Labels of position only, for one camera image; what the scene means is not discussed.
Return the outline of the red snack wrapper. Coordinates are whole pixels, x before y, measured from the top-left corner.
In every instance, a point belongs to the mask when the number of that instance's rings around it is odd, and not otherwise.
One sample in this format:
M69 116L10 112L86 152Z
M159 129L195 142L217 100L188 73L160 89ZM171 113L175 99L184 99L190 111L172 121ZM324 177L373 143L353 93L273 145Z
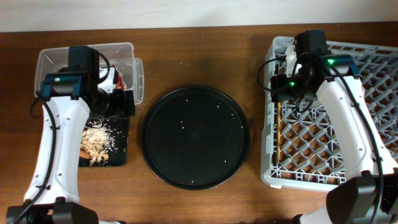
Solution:
M122 89L125 90L126 89L126 82L124 81L124 77L122 75L122 73L116 68L115 65L113 65L114 68L114 85L115 85L115 89Z

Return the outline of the nut shell scraps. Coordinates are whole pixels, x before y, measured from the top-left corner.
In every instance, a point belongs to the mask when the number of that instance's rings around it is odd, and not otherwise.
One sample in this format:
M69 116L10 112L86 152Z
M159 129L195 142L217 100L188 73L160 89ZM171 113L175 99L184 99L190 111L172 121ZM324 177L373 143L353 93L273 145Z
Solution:
M111 155L119 151L116 145L116 128L111 128L104 121L88 121L83 131L80 143L80 150L86 151L89 159L83 159L83 167L108 166L111 162Z

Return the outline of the orange carrot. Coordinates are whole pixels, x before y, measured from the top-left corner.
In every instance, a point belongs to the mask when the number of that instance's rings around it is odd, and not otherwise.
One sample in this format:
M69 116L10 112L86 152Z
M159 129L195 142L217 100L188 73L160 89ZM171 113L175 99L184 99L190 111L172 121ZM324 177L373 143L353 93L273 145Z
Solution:
M81 150L81 151L80 151L80 157L82 157L82 158L84 158L84 159L89 159L89 158L90 158L90 155L89 155L86 151Z

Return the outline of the wooden chopstick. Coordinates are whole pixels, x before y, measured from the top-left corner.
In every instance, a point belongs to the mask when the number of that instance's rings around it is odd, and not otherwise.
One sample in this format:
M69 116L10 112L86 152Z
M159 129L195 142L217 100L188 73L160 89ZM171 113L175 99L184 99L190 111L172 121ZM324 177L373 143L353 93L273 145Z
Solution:
M278 102L277 103L277 163L280 163L280 135L281 135L281 131L280 131L280 126L281 126L281 103Z

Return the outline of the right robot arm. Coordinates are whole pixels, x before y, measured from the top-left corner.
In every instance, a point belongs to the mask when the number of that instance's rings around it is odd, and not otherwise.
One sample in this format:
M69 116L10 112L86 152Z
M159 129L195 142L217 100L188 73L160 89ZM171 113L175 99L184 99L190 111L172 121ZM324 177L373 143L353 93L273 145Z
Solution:
M290 75L271 78L272 102L319 101L343 154L345 183L329 191L324 207L293 223L395 223L397 162L385 147L364 100L352 56L333 54L323 30L295 36Z

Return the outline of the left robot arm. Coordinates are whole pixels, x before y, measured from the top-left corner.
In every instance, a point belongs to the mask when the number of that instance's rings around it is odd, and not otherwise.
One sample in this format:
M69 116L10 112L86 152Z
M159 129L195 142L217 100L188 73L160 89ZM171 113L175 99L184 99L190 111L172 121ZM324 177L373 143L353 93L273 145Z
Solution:
M101 223L80 205L80 143L90 118L135 115L134 92L101 45L67 47L62 68L35 75L35 97L43 106L43 131L30 186L20 206L10 206L6 223Z

